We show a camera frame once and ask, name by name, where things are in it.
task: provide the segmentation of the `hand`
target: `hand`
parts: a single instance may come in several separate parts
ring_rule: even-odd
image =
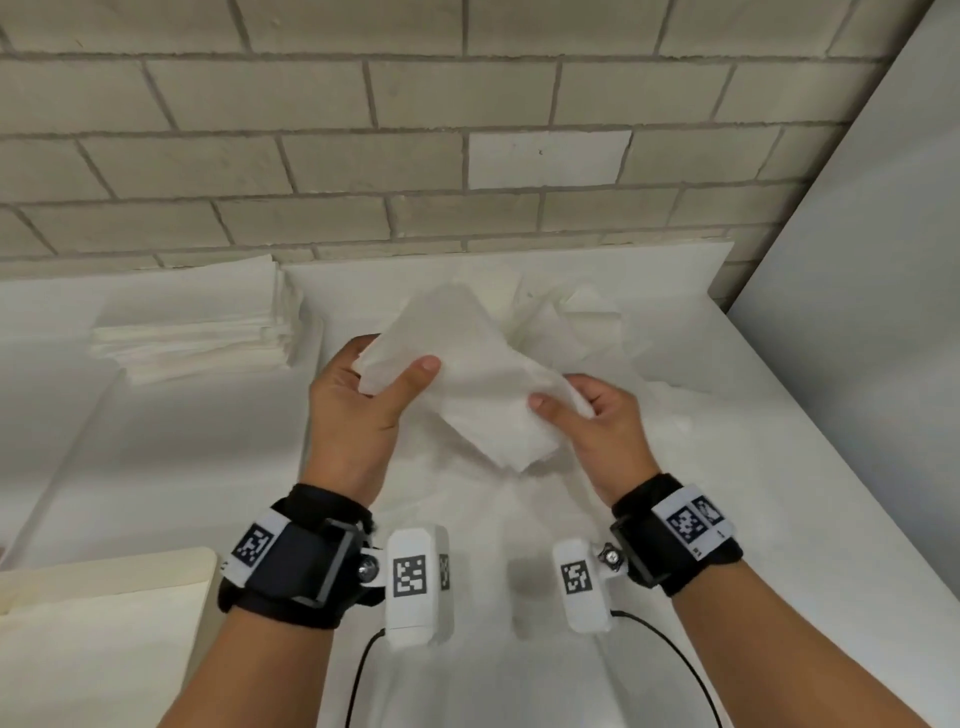
[[[440,371],[440,359],[422,356],[380,394],[360,394],[351,367],[375,338],[351,339],[310,385],[310,456],[300,477],[365,508],[383,488],[400,415]]]
[[[613,507],[660,472],[643,432],[636,397],[592,376],[566,379],[593,407],[595,418],[588,420],[548,395],[531,395],[530,407],[570,438],[597,495]]]

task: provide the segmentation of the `folded tissue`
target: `folded tissue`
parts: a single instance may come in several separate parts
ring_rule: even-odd
[[[300,336],[302,300],[269,255],[141,275],[109,296],[89,352],[116,361],[134,384],[282,367]]]
[[[440,374],[420,396],[493,463],[522,472],[555,452],[564,436],[527,404],[534,392],[593,410],[558,373],[512,348],[488,310],[462,283],[413,298],[353,365],[360,391],[382,392],[414,360],[435,354]]]

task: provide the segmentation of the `crumpled tissue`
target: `crumpled tissue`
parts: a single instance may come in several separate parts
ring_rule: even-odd
[[[414,360],[438,356],[440,374],[420,396],[493,463],[522,472],[564,443],[527,404],[534,392],[565,401],[585,417],[593,410],[558,373],[508,344],[496,321],[462,283],[413,298],[353,365],[360,392],[376,395]]]

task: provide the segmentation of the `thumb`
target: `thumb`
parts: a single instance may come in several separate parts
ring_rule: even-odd
[[[400,418],[410,402],[430,386],[440,371],[440,359],[436,356],[422,356],[404,370],[394,383],[373,398],[380,411],[392,423]]]
[[[576,440],[589,424],[587,418],[581,417],[563,402],[549,395],[530,395],[529,402],[534,412],[571,440]]]

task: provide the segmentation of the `fingernail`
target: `fingernail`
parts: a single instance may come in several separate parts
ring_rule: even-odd
[[[420,368],[425,372],[438,372],[440,370],[440,359],[436,356],[425,356],[420,360]]]

